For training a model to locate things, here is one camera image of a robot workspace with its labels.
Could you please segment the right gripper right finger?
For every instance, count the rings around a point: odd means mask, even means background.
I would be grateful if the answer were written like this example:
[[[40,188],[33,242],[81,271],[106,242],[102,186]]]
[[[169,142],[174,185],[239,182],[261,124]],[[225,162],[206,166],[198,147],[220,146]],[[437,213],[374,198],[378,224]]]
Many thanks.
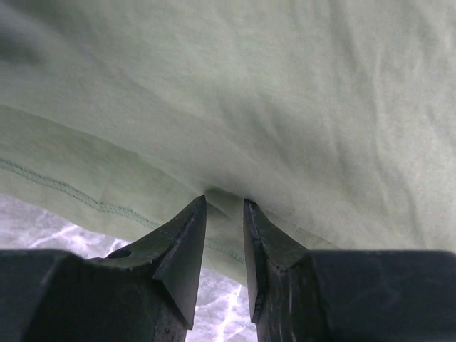
[[[307,249],[244,201],[251,320],[259,341],[453,341],[455,255]]]

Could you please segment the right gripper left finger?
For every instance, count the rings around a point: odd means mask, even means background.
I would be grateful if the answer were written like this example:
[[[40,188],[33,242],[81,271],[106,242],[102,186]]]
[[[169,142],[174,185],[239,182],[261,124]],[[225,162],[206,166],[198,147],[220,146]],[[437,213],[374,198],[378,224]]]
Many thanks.
[[[3,341],[183,341],[192,328],[207,221],[204,197],[104,258],[1,251]]]

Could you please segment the olive green tank top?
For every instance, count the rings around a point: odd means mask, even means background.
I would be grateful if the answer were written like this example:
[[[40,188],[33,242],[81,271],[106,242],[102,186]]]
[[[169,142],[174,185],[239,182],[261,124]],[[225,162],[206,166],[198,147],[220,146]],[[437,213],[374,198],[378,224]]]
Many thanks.
[[[315,249],[455,250],[453,1],[3,1],[1,191],[134,240],[195,197]]]

